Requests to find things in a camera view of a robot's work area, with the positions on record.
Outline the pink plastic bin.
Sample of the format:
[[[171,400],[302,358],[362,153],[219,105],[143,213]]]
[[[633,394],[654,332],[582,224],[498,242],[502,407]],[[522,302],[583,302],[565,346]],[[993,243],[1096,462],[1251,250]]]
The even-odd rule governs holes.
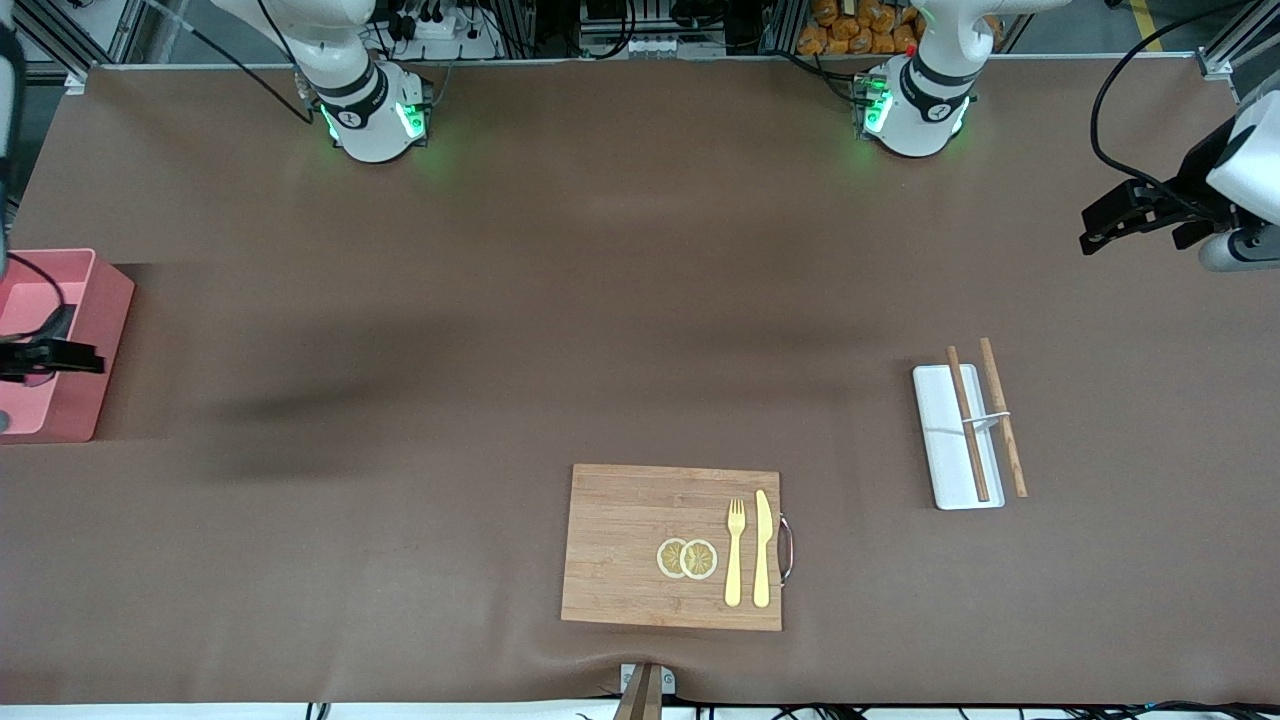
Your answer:
[[[87,442],[96,432],[134,283],[92,249],[18,251],[0,277],[0,342],[28,342],[60,305],[76,305],[69,341],[92,345],[101,375],[0,379],[0,446]]]

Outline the brown wooden chopstick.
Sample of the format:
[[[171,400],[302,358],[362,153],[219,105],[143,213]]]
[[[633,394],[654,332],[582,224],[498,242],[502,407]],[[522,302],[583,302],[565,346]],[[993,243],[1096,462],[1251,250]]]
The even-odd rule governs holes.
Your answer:
[[[955,346],[947,346],[945,348],[945,356],[947,360],[948,372],[954,386],[954,393],[957,402],[960,424],[966,443],[966,454],[972,465],[972,477],[975,487],[975,495],[979,502],[987,502],[989,500],[989,492],[986,482],[986,471],[980,457],[980,446],[978,445],[977,433],[973,427],[973,416],[970,413],[972,409],[968,400],[966,386],[964,382],[964,374],[961,369],[961,363],[959,360],[957,348]]]
[[[982,337],[979,340],[979,345],[983,361],[983,370],[986,374],[986,379],[988,380],[989,384],[989,395],[993,402],[995,411],[998,414],[998,428],[1001,432],[1004,448],[1007,456],[1007,464],[1012,474],[1015,496],[1019,498],[1027,498],[1029,493],[1027,488],[1025,473],[1021,465],[1018,441],[1012,428],[1012,416],[1009,410],[1009,404],[1004,391],[1004,383],[998,372],[998,365],[996,363],[995,350],[989,337]]]

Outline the white rectangular tray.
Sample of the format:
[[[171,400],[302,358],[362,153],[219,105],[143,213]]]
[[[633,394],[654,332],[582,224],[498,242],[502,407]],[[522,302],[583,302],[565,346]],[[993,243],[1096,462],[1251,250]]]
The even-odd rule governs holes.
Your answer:
[[[961,369],[972,416],[993,413],[986,405],[977,366],[964,363]],[[911,378],[936,507],[945,511],[1002,507],[1005,492],[998,466],[998,451],[1002,448],[1000,428],[992,427],[975,433],[989,492],[989,500],[979,502],[948,366],[915,366]]]

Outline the orange items pile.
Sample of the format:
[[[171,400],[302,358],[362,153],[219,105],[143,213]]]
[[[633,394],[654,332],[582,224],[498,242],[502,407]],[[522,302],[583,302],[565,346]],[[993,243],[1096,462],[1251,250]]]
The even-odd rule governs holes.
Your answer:
[[[909,0],[806,0],[800,56],[913,53],[927,19]]]

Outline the yellow plastic knife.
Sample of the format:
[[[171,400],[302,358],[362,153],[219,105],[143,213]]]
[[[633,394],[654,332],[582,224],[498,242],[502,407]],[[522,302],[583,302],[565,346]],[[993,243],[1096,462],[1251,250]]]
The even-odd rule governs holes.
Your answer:
[[[756,556],[751,585],[751,601],[756,609],[771,605],[772,584],[769,570],[769,548],[774,538],[774,514],[769,497],[763,489],[755,492],[756,509]]]

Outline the white power strip with plugs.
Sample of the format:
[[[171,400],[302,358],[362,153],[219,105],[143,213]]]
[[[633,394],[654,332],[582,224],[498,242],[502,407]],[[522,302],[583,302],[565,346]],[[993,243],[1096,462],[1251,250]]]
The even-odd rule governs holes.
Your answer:
[[[465,0],[389,0],[390,56],[403,61],[494,60],[509,56],[497,15]]]

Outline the long white power strip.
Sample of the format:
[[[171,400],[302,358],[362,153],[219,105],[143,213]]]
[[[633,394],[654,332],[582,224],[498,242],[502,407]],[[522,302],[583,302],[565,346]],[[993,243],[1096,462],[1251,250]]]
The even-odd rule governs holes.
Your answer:
[[[582,35],[571,53],[590,60],[703,60],[723,58],[730,53],[730,46],[722,40],[721,35],[698,33],[637,33],[630,37]]]

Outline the yellow plastic fork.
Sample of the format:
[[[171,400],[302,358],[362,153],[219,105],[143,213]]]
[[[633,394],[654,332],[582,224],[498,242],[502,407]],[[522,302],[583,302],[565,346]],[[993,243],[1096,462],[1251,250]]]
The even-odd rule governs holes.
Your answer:
[[[736,609],[742,602],[741,538],[746,529],[745,502],[741,498],[730,501],[726,527],[730,533],[730,550],[724,578],[724,603]]]

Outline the aluminium frame profile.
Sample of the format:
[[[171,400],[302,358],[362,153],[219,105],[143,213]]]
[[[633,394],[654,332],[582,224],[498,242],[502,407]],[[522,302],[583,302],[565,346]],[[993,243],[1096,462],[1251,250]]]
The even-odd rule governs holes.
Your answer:
[[[90,70],[132,54],[143,0],[13,0],[28,79],[79,94]]]
[[[1228,79],[1235,69],[1280,47],[1280,5],[1257,6],[1229,20],[1207,46],[1197,49],[1201,77]]]

